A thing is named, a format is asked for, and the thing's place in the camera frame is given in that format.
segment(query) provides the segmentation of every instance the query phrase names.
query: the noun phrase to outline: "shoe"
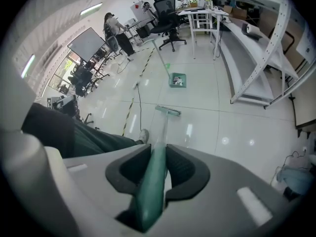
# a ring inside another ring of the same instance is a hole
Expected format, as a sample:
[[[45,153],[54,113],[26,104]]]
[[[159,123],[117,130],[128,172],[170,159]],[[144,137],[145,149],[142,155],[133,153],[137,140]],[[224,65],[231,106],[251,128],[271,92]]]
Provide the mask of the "shoe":
[[[147,141],[149,139],[149,131],[147,129],[142,129],[139,134],[138,140],[141,140],[144,142],[144,144],[147,144]]]

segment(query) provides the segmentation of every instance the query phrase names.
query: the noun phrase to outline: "person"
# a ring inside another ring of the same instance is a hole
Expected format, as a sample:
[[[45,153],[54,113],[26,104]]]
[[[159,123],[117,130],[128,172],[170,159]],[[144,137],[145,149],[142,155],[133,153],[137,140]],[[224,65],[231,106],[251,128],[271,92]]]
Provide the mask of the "person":
[[[176,8],[179,8],[184,3],[184,0],[177,0]]]
[[[116,37],[119,46],[128,55],[135,53],[132,44],[129,42],[127,36],[124,33],[125,27],[119,23],[119,21],[113,17],[113,14],[108,12],[104,16],[104,24],[108,24],[111,27],[113,35]]]
[[[61,112],[33,103],[22,125],[47,147],[59,150],[62,158],[91,156],[146,144],[149,132],[142,129],[138,141],[98,131]]]

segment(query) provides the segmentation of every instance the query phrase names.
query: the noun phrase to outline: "trash in dustpan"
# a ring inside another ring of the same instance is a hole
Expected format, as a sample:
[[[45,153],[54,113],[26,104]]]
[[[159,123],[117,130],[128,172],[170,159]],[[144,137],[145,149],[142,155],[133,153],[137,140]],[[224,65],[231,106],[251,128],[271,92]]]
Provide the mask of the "trash in dustpan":
[[[186,88],[187,76],[181,73],[171,73],[169,78],[169,86],[171,88]]]
[[[186,74],[181,74],[181,73],[171,73],[171,74],[169,74],[168,69],[170,68],[170,64],[169,63],[166,64],[163,61],[162,56],[161,56],[161,54],[160,54],[160,52],[159,52],[159,50],[158,50],[158,48],[156,46],[156,43],[155,43],[154,39],[149,39],[146,42],[144,42],[144,44],[149,42],[149,41],[151,41],[154,44],[154,46],[155,46],[155,48],[156,48],[156,50],[157,50],[157,52],[159,54],[160,60],[161,60],[161,62],[163,64],[163,67],[164,67],[164,69],[166,70],[166,72],[167,72],[167,74],[169,76],[169,86],[171,88],[186,88],[187,87],[187,76],[186,76]]]

